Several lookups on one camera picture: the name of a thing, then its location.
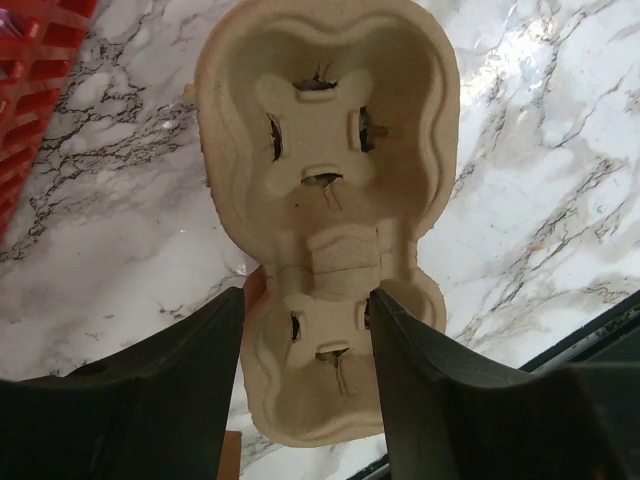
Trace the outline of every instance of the marble surface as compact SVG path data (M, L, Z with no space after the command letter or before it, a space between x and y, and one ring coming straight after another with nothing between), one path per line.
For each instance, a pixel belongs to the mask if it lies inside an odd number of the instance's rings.
M179 321L255 268L220 227L194 110L200 47L235 0L100 3L0 254L0 377L63 375ZM458 180L419 245L447 333L518 366L640 288L640 4L421 1L462 75ZM374 437L283 448L242 478L344 479Z

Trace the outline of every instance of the white marble countertop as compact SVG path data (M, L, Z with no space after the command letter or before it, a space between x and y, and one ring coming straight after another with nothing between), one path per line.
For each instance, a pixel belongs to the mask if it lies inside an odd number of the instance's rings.
M0 377L66 374L179 321L255 264L220 227L194 110L205 38L236 0L102 1L0 254ZM640 6L421 1L462 75L458 180L419 245L447 333L519 366L640 289ZM385 451L253 428L244 480L342 480Z

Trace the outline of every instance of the red plastic crate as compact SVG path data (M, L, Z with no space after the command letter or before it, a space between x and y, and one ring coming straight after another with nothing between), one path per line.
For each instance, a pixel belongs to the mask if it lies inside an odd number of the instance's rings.
M0 0L0 244L97 0Z

